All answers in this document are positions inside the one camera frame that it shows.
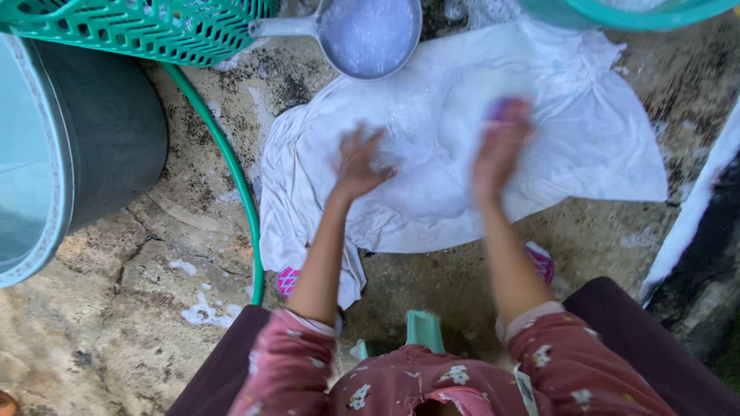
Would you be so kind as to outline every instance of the white cloth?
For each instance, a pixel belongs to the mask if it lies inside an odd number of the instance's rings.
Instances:
[[[648,117],[610,71],[623,49],[598,31],[521,19],[424,42],[382,81],[335,79],[272,125],[262,160],[265,268],[303,265],[336,181],[341,134],[358,121],[388,125],[378,163],[393,162],[400,174],[350,210],[341,307],[359,299],[366,282],[358,247],[430,252],[481,238],[471,161],[481,121],[504,95],[530,96],[537,126],[504,192],[511,221],[569,195],[664,201],[667,179]]]

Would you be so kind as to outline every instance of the gray bucket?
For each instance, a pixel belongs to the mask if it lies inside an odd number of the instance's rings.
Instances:
[[[167,156],[158,97],[131,58],[0,36],[0,287],[68,232],[154,185]]]

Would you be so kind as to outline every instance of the pink sleeve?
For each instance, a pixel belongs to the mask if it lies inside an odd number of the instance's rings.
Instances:
[[[273,312],[249,356],[249,377],[232,415],[323,415],[334,330],[290,311]]]
[[[595,331],[568,312],[534,318],[507,347],[558,414],[675,414]]]

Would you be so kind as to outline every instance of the hand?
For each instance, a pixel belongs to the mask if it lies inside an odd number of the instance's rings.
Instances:
[[[342,138],[340,144],[342,161],[337,169],[337,183],[334,186],[334,192],[351,201],[372,191],[396,175],[394,167],[386,167],[379,171],[374,171],[370,167],[373,153],[385,134],[386,128],[382,127],[363,143],[363,128],[358,127],[354,132]]]
[[[486,122],[473,164],[473,194],[481,207],[500,202],[501,191],[517,168],[519,153],[531,131],[527,102],[515,98],[501,105],[496,119]]]

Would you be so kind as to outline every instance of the plastic scoop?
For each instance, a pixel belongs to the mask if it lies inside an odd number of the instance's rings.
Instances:
[[[253,20],[249,35],[313,36],[337,71],[374,80],[411,58],[421,28],[420,0],[322,0],[308,17]]]

